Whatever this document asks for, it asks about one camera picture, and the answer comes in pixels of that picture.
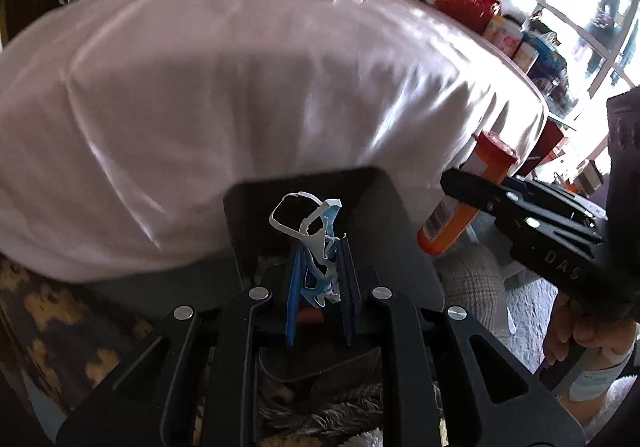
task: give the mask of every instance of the white sheet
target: white sheet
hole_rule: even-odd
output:
[[[254,178],[373,164],[416,225],[494,129],[546,119],[511,63],[404,0],[82,0],[0,55],[0,250],[89,281],[228,247]]]

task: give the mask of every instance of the black metal frame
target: black metal frame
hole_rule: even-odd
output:
[[[200,445],[254,445],[257,350],[285,347],[284,323],[272,310],[271,294],[254,300],[244,292],[221,311],[166,317],[63,424],[57,445],[190,445],[213,346]],[[584,444],[579,424],[535,376],[473,316],[452,314],[417,309],[400,293],[365,298],[355,345],[382,348],[386,445],[440,447],[429,356],[452,445]]]
[[[616,262],[606,217],[594,214],[587,201],[539,182],[516,178],[497,186],[459,170],[444,173],[442,187],[494,215],[513,242],[514,259],[586,311],[637,319],[640,284],[628,265]],[[387,445],[440,445],[435,379],[452,445],[584,444],[581,427],[554,394],[567,390],[592,351],[574,344],[567,361],[543,365],[532,375],[463,309],[439,313],[417,307],[398,289],[386,291],[390,297],[373,290],[380,286],[376,271],[360,268],[356,274],[347,239],[340,242],[337,261],[342,299],[334,312],[339,317],[326,320],[328,336],[350,347],[382,349]],[[191,445],[203,387],[200,445],[254,445],[258,349],[286,348],[285,312],[267,293],[264,299],[242,293],[222,310],[177,309],[76,409],[60,429],[58,445]],[[630,414],[639,402],[636,384],[593,445],[631,438]]]

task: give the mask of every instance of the hand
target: hand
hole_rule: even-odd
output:
[[[545,359],[553,365],[564,361],[569,354],[570,339],[585,348],[611,348],[616,355],[623,355],[636,341],[636,323],[629,318],[607,321],[597,317],[580,316],[571,309],[570,299],[559,292],[551,310],[542,349]],[[588,371],[599,371],[615,364],[600,353],[586,366]]]

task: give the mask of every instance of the metal screw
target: metal screw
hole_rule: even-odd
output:
[[[186,321],[187,319],[191,319],[193,317],[193,308],[191,306],[178,306],[174,310],[174,317],[178,319],[178,321]]]
[[[527,218],[525,220],[525,223],[533,229],[537,229],[538,227],[540,227],[540,222],[535,218]]]
[[[376,299],[380,299],[381,301],[386,299],[391,299],[391,290],[389,290],[386,286],[378,286],[371,291],[373,297]]]
[[[454,321],[463,321],[466,319],[466,310],[462,306],[452,306],[447,310],[447,315]]]
[[[254,301],[261,301],[262,299],[267,299],[269,297],[269,290],[267,290],[263,286],[256,286],[249,290],[249,297]]]

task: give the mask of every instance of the prescription bottle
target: prescription bottle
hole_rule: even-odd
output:
[[[473,154],[461,169],[499,184],[519,159],[518,153],[501,141],[498,135],[482,132],[476,137]],[[445,196],[418,231],[418,244],[431,255],[445,252],[478,212],[478,209]]]

